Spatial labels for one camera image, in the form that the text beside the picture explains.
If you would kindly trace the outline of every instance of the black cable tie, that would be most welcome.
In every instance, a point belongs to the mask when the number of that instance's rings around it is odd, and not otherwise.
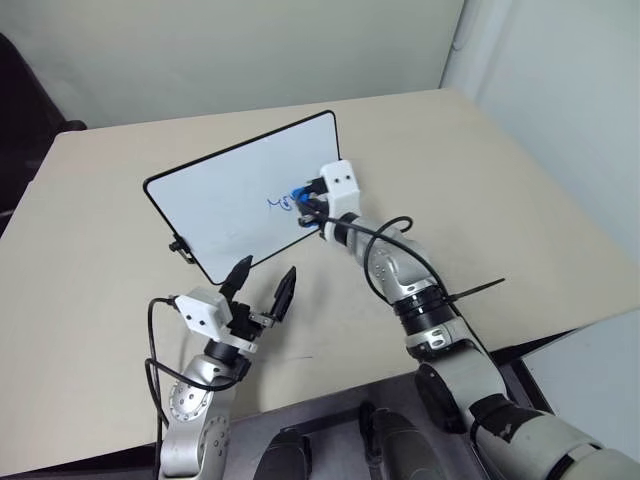
[[[479,285],[477,287],[470,288],[469,290],[465,290],[464,292],[454,293],[452,295],[449,295],[449,296],[445,297],[445,300],[448,303],[457,302],[461,298],[468,297],[469,295],[473,295],[474,293],[481,292],[482,290],[486,290],[487,288],[491,288],[494,285],[497,285],[497,284],[502,283],[504,281],[505,281],[504,278],[499,278],[498,280],[494,280],[493,282],[485,283],[483,285]]]

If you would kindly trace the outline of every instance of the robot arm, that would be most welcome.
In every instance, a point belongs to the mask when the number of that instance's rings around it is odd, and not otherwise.
[[[373,272],[404,327],[407,351],[420,363],[416,386],[438,427],[468,432],[485,467],[501,480],[640,478],[640,465],[622,453],[508,400],[500,372],[453,305],[464,294],[448,294],[422,247],[402,231],[360,216],[348,161],[325,165],[320,175],[292,193],[299,223],[317,225],[327,242],[343,245]]]
[[[257,337],[283,320],[296,281],[294,267],[280,282],[270,312],[251,311],[248,305],[233,301],[247,278],[251,260],[241,260],[219,292],[196,288],[174,299],[187,327],[208,337],[209,342],[204,354],[194,357],[182,373],[189,382],[178,380],[171,389],[169,425],[160,454],[161,480],[223,477],[233,385],[247,374],[251,366],[248,356],[258,349]]]

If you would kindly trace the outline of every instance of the black cable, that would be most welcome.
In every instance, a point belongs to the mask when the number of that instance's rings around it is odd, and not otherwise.
[[[197,382],[192,381],[188,377],[181,375],[175,370],[170,369],[163,363],[160,363],[156,354],[156,342],[155,335],[153,333],[153,308],[158,303],[164,303],[169,306],[174,306],[174,302],[171,298],[154,298],[149,302],[149,306],[147,307],[147,334],[149,336],[149,351],[151,353],[151,358],[147,358],[144,361],[144,370],[145,375],[147,377],[147,386],[149,387],[149,393],[151,394],[151,400],[153,400],[153,404],[156,407],[156,444],[154,448],[154,460],[153,460],[153,480],[157,480],[160,474],[160,453],[162,448],[162,425],[169,425],[169,420],[162,409],[162,396],[160,393],[160,376],[158,375],[158,370],[172,376],[176,380],[186,383],[187,385],[191,385],[192,387],[200,388],[202,390],[206,390],[208,392],[218,392],[222,390],[226,390],[231,388],[237,383],[236,379],[232,379],[230,382],[225,383],[224,385],[218,386],[209,386],[203,385]]]
[[[153,308],[158,303],[164,303],[165,305],[173,305],[173,300],[170,298],[154,298],[149,302],[147,307],[147,335],[149,336],[149,351],[151,353],[151,358],[154,361],[157,361],[158,357],[156,355],[156,342],[153,334]],[[160,377],[158,375],[158,369],[153,369],[153,378],[150,375],[147,375],[147,384],[149,386],[149,392],[151,393],[151,398],[154,401],[156,406],[156,410],[158,411],[158,415],[160,416],[162,423],[169,425],[169,420],[162,410],[162,396],[160,393]]]
[[[156,422],[156,446],[153,454],[153,480],[160,476],[160,452],[162,447],[162,418],[158,415]]]
[[[173,306],[173,300],[170,298],[154,298],[149,302],[147,307],[147,335],[149,337],[149,352],[151,358],[157,361],[156,355],[156,341],[153,334],[153,308],[158,303],[164,303],[166,305]],[[160,452],[162,448],[162,425],[169,425],[169,420],[162,410],[162,396],[160,393],[160,376],[158,375],[158,369],[153,369],[153,377],[151,371],[145,368],[145,374],[147,376],[147,386],[149,387],[149,393],[151,399],[156,407],[156,444],[154,447],[153,455],[153,480],[157,480],[160,475]]]
[[[391,245],[398,247],[400,250],[408,253],[409,255],[411,255],[414,259],[416,259],[424,268],[426,268],[426,270],[429,272],[429,274],[433,277],[433,279],[436,281],[436,283],[438,284],[438,286],[440,287],[440,289],[442,290],[442,293],[444,294],[445,298],[449,297],[449,291],[447,290],[447,287],[445,286],[444,282],[442,281],[442,278],[440,278],[440,275],[438,275],[438,272],[436,272],[436,270],[431,266],[431,264],[429,262],[427,262],[418,252],[416,252],[415,250],[413,250],[411,247],[407,247],[405,244],[399,242],[398,240],[391,238],[387,235],[384,235],[383,233],[379,233],[376,232],[375,230],[371,230],[370,228],[366,228],[366,227],[362,227],[360,225],[356,225],[350,222],[345,222],[343,220],[338,220],[337,218],[332,218],[329,217],[325,214],[323,214],[322,212],[314,212],[314,214],[316,216],[318,216],[322,221],[325,222],[330,222],[333,223],[335,225],[340,225],[342,227],[345,228],[350,228],[352,230],[356,230],[358,232],[361,233],[366,233],[367,235],[371,235],[373,237],[373,240],[384,240],[387,243],[390,243]]]
[[[151,375],[151,367],[155,367],[161,372],[166,373],[167,375],[175,378],[176,380],[186,383],[187,385],[191,385],[194,388],[198,388],[200,390],[204,390],[205,392],[221,392],[223,390],[227,390],[233,387],[238,380],[235,378],[230,378],[229,381],[222,385],[205,385],[204,383],[198,383],[191,380],[189,377],[185,377],[181,373],[176,372],[175,370],[167,367],[164,363],[160,363],[157,360],[153,360],[152,358],[147,358],[144,361],[145,371],[148,372],[147,378]]]

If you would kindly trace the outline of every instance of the beige table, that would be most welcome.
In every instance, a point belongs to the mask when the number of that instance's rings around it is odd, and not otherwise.
[[[204,276],[167,249],[146,177],[325,108],[353,161],[363,210],[415,218],[411,236],[491,349],[637,307],[638,271],[533,160],[452,91],[203,116],[56,139],[0,240],[0,474],[152,442],[142,362],[153,296]],[[239,387],[246,415],[415,368],[390,309],[361,270],[313,237],[252,272],[242,298],[270,305],[294,264],[285,325],[267,332]],[[159,310],[159,351],[175,366],[202,341]]]

